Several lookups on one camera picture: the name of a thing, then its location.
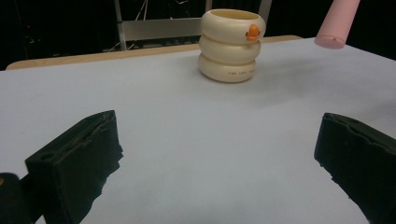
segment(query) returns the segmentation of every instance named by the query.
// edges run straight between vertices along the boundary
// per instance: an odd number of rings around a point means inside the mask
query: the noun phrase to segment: white table surface
[[[124,158],[82,223],[368,223],[314,149],[325,112],[396,137],[395,61],[269,43],[252,79],[225,84],[198,54],[1,72],[0,171],[23,177],[24,159],[114,109]]]

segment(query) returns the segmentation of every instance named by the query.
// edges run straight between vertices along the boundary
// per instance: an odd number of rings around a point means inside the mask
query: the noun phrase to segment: pink cylinder
[[[359,2],[360,0],[334,0],[320,27],[315,43],[327,49],[343,48]]]

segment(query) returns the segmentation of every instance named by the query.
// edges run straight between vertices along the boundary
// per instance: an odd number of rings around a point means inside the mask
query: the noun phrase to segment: cream-colored ring
[[[255,41],[249,45],[230,45],[211,40],[202,35],[199,40],[201,52],[210,60],[218,63],[251,63],[260,54],[262,44]]]
[[[260,30],[257,39],[264,36],[265,21],[261,16],[251,12],[235,9],[212,9],[207,11],[201,19],[203,34],[211,39],[229,44],[251,44],[253,40],[247,39],[247,33],[251,32],[251,25],[256,25]]]
[[[216,63],[200,54],[198,67],[207,77],[223,82],[241,82],[251,78],[256,70],[256,61],[242,65]]]

